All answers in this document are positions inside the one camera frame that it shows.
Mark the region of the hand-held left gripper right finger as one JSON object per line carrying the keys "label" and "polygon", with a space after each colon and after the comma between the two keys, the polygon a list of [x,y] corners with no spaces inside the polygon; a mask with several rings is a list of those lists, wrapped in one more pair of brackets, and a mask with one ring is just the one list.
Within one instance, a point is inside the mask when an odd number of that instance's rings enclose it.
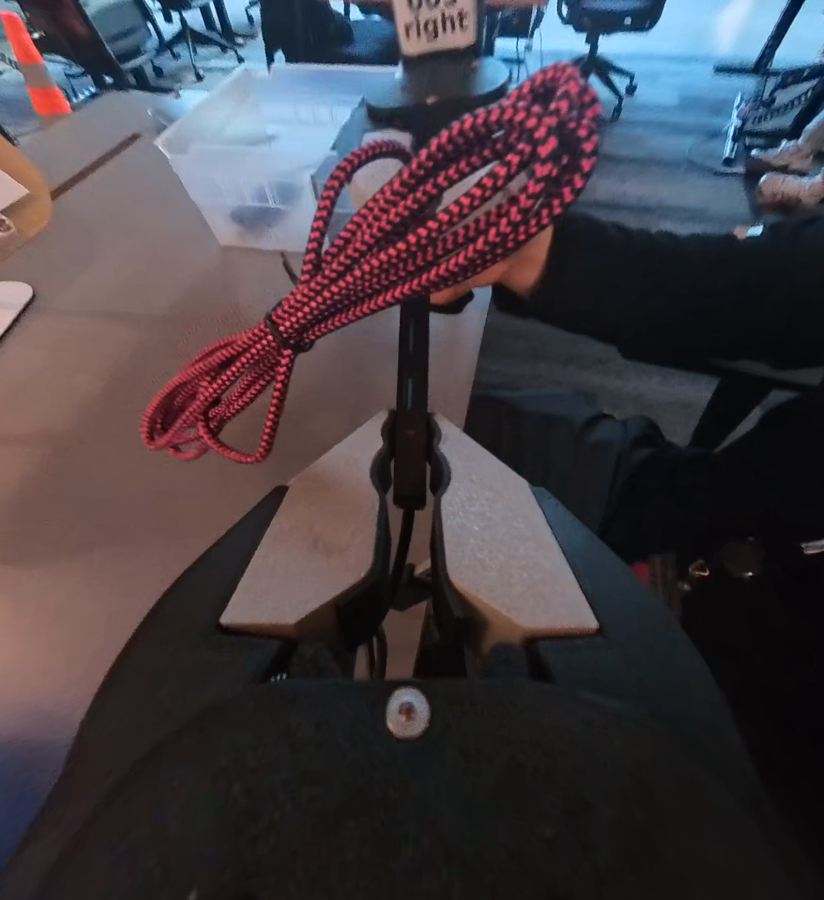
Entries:
{"label": "hand-held left gripper right finger", "polygon": [[597,617],[528,482],[441,415],[431,425],[440,629],[463,646],[597,635]]}

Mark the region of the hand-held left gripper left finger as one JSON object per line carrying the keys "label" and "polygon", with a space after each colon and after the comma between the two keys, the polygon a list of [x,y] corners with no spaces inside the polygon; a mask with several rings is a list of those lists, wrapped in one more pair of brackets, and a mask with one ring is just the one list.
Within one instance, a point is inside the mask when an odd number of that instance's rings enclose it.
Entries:
{"label": "hand-held left gripper left finger", "polygon": [[228,601],[227,629],[336,629],[340,598],[376,573],[390,514],[373,465],[381,411],[327,451],[287,492]]}

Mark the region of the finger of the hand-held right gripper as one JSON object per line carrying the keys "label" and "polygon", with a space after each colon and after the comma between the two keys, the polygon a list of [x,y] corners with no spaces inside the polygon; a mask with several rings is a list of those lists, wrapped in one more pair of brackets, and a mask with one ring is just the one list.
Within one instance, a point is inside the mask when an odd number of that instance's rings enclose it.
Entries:
{"label": "finger of the hand-held right gripper", "polygon": [[525,228],[527,239],[554,224],[554,155],[506,173],[512,159],[476,152],[446,163],[447,241],[476,241],[492,228]]}
{"label": "finger of the hand-held right gripper", "polygon": [[413,153],[410,134],[394,128],[383,128],[370,122],[366,114],[353,114],[342,124],[333,138],[333,172],[352,152],[369,144],[390,142],[403,149],[397,156],[387,156],[366,163],[353,177],[393,177],[405,167]]}

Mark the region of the translucent plastic storage bin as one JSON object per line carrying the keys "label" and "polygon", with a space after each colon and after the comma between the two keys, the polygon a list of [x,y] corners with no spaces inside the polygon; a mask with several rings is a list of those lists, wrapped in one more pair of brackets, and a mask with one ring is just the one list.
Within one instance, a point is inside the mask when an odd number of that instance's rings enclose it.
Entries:
{"label": "translucent plastic storage bin", "polygon": [[364,96],[393,67],[237,69],[158,137],[219,243],[300,252],[319,192],[368,127]]}

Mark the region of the grey usb hub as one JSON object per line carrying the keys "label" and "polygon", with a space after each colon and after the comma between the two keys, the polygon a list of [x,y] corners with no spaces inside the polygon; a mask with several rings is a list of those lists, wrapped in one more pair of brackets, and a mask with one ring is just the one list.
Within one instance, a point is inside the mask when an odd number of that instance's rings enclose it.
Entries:
{"label": "grey usb hub", "polygon": [[428,498],[430,308],[428,300],[419,298],[400,309],[395,408],[384,421],[382,445],[370,468],[375,487],[390,489],[393,505],[402,513],[396,545],[386,539],[393,557],[384,612],[402,587],[416,514],[425,509]]}

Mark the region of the person's right forearm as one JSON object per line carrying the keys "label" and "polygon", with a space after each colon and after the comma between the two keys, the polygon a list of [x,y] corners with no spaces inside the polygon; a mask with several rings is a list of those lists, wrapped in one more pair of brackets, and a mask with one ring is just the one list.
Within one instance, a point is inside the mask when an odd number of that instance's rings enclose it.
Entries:
{"label": "person's right forearm", "polygon": [[824,216],[768,223],[738,238],[571,213],[554,229],[530,294],[496,286],[492,300],[639,363],[822,368]]}

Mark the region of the person's right hand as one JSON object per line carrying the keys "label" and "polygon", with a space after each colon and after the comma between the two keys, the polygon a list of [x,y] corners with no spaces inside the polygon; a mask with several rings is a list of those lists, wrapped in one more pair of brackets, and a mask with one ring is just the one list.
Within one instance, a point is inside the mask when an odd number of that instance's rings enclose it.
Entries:
{"label": "person's right hand", "polygon": [[516,300],[528,298],[541,280],[546,268],[555,227],[550,226],[520,247],[516,252],[456,285],[435,292],[430,307],[441,309],[482,288],[499,290]]}

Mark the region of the black office chair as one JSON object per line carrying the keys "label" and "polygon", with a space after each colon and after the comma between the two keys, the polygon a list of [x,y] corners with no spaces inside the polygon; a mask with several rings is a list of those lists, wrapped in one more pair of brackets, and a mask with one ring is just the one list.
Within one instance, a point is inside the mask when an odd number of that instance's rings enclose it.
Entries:
{"label": "black office chair", "polygon": [[558,1],[563,25],[585,39],[587,51],[572,61],[587,81],[597,79],[615,98],[609,122],[620,118],[624,101],[638,89],[636,74],[616,65],[599,52],[600,39],[615,34],[646,33],[658,24],[665,1]]}

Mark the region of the orange traffic cone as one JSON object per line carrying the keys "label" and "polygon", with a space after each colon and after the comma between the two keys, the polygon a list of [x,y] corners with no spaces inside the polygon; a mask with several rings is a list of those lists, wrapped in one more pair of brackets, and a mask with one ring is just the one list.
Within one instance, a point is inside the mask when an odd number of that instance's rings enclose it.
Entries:
{"label": "orange traffic cone", "polygon": [[0,21],[37,115],[45,120],[58,120],[71,115],[67,97],[53,80],[21,16],[3,9],[0,10]]}

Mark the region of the tan display board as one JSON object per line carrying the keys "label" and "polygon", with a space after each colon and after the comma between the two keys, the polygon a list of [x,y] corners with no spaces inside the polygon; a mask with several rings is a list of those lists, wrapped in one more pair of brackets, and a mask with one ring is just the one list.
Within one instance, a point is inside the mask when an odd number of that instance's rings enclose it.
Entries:
{"label": "tan display board", "polygon": [[40,235],[53,213],[49,187],[42,173],[14,143],[0,135],[0,169],[30,192],[30,195],[6,211],[14,230],[0,238],[0,264],[26,243]]}

